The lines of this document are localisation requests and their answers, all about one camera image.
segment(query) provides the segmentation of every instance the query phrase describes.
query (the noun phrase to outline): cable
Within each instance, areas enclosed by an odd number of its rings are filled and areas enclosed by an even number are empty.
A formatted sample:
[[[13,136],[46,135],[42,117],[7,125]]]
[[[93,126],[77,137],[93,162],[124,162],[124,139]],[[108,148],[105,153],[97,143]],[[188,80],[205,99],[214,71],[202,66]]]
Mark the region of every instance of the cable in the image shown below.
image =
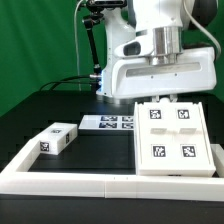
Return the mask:
[[[187,13],[188,17],[190,18],[191,22],[199,29],[202,33],[204,33],[216,46],[217,52],[216,52],[216,60],[220,57],[222,53],[222,48],[219,44],[219,42],[216,40],[216,38],[209,33],[203,26],[201,26],[189,13],[187,6],[186,6],[186,0],[184,0],[184,10]]]
[[[63,81],[70,81],[70,80],[74,80],[74,79],[87,79],[89,78],[89,75],[82,75],[82,76],[71,76],[65,79],[60,80],[59,82],[63,82]],[[55,83],[50,90],[54,90],[58,85],[60,85],[60,83]]]
[[[77,73],[78,76],[80,75],[80,58],[79,58],[79,43],[78,43],[78,31],[77,31],[77,12],[82,4],[82,2],[85,0],[80,0],[80,2],[77,4],[74,14],[74,25],[75,25],[75,50],[76,50],[76,60],[77,60]]]
[[[51,85],[51,84],[58,84],[58,85],[60,85],[60,84],[62,84],[62,83],[68,83],[68,84],[91,84],[90,82],[68,82],[68,81],[57,81],[57,82],[48,82],[48,83],[46,83],[45,85],[43,85],[40,89],[39,89],[39,91],[42,91],[43,89],[44,89],[44,87],[46,87],[46,86],[48,86],[48,85]]]

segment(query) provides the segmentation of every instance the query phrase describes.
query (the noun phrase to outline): white box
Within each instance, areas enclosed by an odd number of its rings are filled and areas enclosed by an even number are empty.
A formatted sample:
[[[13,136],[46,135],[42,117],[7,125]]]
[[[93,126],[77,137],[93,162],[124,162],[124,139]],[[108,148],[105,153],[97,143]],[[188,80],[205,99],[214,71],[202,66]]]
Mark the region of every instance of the white box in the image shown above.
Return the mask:
[[[40,154],[40,142],[29,140],[2,173],[27,172]]]
[[[135,104],[137,175],[210,177],[215,172],[201,104]]]
[[[40,141],[40,153],[58,155],[76,137],[76,124],[54,123],[34,139]]]

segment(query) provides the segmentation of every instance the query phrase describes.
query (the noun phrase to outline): white border frame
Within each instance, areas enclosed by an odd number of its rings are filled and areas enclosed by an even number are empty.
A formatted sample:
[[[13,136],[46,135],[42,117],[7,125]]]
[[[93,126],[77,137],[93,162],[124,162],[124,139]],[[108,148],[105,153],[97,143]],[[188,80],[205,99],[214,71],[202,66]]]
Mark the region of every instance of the white border frame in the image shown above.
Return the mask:
[[[212,145],[221,178],[27,172],[39,156],[32,139],[0,174],[0,193],[16,195],[224,201],[224,151]]]

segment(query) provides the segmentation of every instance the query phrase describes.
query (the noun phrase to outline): white block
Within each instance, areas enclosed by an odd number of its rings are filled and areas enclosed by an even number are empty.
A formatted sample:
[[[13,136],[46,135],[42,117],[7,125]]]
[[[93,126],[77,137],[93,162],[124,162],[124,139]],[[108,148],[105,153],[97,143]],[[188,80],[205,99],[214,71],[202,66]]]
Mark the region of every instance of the white block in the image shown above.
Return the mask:
[[[31,139],[6,166],[2,173],[27,172],[40,154],[40,142]]]
[[[224,201],[224,179],[138,176],[137,198]]]
[[[105,196],[105,175],[15,172],[0,177],[1,194]]]
[[[79,126],[80,130],[133,130],[133,116],[85,115]]]
[[[135,105],[138,175],[210,177],[215,166],[201,104]]]
[[[76,137],[76,124],[54,123],[34,139],[40,141],[40,153],[58,155]]]
[[[105,198],[136,198],[136,176],[107,175]]]

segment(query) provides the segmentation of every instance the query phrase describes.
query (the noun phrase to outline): black tabletop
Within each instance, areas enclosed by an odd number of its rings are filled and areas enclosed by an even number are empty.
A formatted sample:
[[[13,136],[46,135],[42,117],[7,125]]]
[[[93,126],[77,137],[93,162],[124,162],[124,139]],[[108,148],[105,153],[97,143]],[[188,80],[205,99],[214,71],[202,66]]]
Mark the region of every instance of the black tabletop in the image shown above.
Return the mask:
[[[211,143],[224,143],[224,104],[213,95],[188,94],[202,102]],[[134,105],[97,101],[90,92],[36,92],[0,118],[0,169],[23,145],[54,122],[80,124],[84,115],[133,115]],[[132,131],[79,131],[59,156],[40,155],[30,172],[134,174]],[[0,196],[0,223],[223,223],[224,203],[44,196]]]

